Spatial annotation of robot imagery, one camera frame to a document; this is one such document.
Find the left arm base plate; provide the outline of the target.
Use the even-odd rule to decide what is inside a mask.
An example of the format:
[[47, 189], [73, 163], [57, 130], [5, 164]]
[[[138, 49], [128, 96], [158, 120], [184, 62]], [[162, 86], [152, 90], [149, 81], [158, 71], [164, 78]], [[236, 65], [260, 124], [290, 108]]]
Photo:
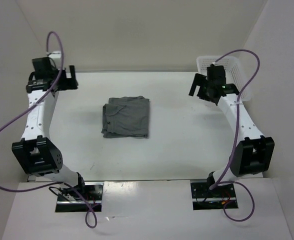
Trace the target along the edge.
[[[79, 193], [95, 212], [101, 212], [104, 183], [87, 181], [84, 184], [83, 190], [78, 190]], [[84, 213], [89, 210], [86, 203], [70, 188], [50, 187], [50, 190], [57, 197], [56, 213]]]

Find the grey shorts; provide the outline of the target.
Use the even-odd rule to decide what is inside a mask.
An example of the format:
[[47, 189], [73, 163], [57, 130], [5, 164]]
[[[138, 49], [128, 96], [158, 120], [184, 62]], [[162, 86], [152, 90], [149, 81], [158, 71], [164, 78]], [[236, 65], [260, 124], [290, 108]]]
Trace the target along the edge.
[[111, 97], [102, 107], [105, 139], [149, 137], [150, 100], [143, 96]]

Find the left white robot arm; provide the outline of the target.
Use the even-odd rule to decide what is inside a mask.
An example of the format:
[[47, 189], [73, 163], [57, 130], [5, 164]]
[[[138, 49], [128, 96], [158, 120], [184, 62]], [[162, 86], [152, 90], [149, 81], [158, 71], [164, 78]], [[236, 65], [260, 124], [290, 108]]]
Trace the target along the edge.
[[60, 182], [64, 195], [81, 200], [87, 194], [84, 179], [63, 164], [61, 151], [50, 139], [59, 92], [78, 88], [75, 67], [69, 67], [70, 77], [67, 77], [61, 63], [60, 51], [32, 60], [34, 71], [29, 75], [26, 92], [33, 109], [27, 114], [20, 141], [12, 143], [11, 150], [26, 174]]

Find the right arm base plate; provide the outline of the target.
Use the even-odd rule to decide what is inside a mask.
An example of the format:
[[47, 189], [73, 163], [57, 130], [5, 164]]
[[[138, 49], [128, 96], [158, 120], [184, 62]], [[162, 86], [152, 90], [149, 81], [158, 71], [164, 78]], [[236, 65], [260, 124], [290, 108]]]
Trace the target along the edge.
[[190, 189], [194, 211], [239, 208], [233, 184], [209, 190], [205, 180], [191, 180]]

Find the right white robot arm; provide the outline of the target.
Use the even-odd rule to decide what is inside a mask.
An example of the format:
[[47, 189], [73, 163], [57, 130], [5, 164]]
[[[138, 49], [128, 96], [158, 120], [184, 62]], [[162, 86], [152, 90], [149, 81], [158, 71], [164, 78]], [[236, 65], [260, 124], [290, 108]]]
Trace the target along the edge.
[[206, 75], [195, 74], [189, 95], [214, 103], [224, 113], [234, 131], [226, 166], [208, 175], [206, 191], [210, 196], [219, 196], [224, 191], [224, 185], [230, 181], [269, 169], [275, 142], [256, 127], [241, 101], [236, 85], [227, 83], [222, 65], [211, 64], [206, 68]]

